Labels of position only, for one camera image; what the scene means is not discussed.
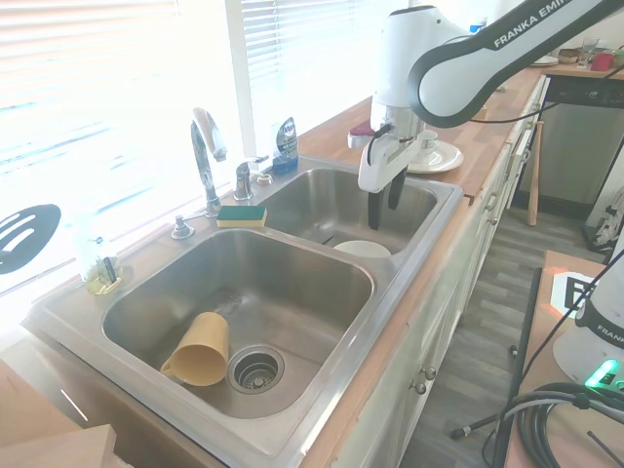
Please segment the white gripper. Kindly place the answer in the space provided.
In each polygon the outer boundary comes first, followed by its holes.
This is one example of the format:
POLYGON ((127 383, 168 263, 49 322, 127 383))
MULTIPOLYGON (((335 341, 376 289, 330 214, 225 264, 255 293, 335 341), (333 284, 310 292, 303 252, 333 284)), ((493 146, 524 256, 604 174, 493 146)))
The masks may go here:
POLYGON ((406 168, 422 149, 423 133, 408 142, 401 142, 391 124, 375 131, 361 157, 358 184, 369 192, 369 228, 378 230, 383 208, 384 188, 391 182, 388 208, 396 210, 405 186, 406 168))

